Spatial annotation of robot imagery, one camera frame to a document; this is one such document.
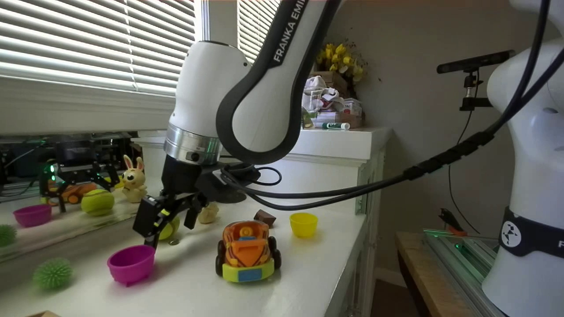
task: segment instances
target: toy wheel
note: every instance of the toy wheel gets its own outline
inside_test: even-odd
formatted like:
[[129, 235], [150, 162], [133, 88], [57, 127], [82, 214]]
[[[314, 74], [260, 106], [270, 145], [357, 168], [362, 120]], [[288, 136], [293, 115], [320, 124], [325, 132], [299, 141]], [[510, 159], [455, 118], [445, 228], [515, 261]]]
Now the toy wheel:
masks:
[[270, 249], [270, 254], [276, 254], [277, 252], [277, 238], [274, 236], [269, 236], [269, 249]]
[[225, 275], [225, 261], [223, 261], [223, 258], [221, 256], [217, 256], [216, 258], [216, 273], [219, 275], [219, 277], [223, 277]]
[[281, 270], [283, 266], [283, 254], [279, 250], [272, 252], [272, 258], [276, 259], [276, 270]]
[[217, 256], [225, 256], [226, 254], [226, 243], [221, 240], [217, 242]]

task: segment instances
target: toy ball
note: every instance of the toy ball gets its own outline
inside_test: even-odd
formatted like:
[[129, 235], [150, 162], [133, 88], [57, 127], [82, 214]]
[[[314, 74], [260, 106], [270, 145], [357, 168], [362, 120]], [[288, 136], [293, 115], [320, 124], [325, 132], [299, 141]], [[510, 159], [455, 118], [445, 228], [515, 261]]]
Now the toy ball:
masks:
[[84, 196], [82, 210], [91, 217], [105, 217], [113, 212], [115, 198], [113, 194], [96, 189]]
[[68, 259], [52, 259], [34, 272], [34, 284], [43, 291], [61, 291], [73, 282], [73, 268]]
[[0, 226], [0, 249], [15, 245], [17, 235], [18, 235], [18, 231], [15, 226], [2, 224]]
[[108, 268], [113, 280], [122, 286], [143, 282], [154, 273], [156, 249], [149, 245], [124, 249], [108, 259]]

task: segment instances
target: toy bunny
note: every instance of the toy bunny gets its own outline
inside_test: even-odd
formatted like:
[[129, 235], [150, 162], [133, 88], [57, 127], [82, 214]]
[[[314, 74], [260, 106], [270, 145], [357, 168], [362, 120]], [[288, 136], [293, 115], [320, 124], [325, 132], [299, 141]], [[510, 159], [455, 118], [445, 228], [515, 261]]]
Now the toy bunny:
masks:
[[124, 194], [129, 203], [138, 205], [147, 196], [143, 159], [138, 157], [138, 166], [135, 166], [135, 162], [124, 155], [124, 162], [128, 168], [122, 180]]

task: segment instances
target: wooden desk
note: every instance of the wooden desk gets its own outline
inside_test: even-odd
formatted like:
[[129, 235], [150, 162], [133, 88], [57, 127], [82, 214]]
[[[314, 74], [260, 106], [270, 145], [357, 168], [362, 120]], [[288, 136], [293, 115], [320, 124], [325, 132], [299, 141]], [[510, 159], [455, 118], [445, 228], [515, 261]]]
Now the wooden desk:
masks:
[[425, 243], [424, 233], [399, 233], [397, 249], [403, 275], [422, 316], [480, 316]]

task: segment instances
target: toy car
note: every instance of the toy car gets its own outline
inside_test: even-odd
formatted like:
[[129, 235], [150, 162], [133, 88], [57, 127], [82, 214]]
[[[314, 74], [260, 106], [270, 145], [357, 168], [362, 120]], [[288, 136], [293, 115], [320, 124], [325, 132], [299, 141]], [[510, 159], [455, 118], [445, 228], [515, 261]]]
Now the toy car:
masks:
[[246, 284], [270, 279], [283, 266], [277, 240], [265, 222], [235, 222], [217, 243], [216, 272], [228, 282]]

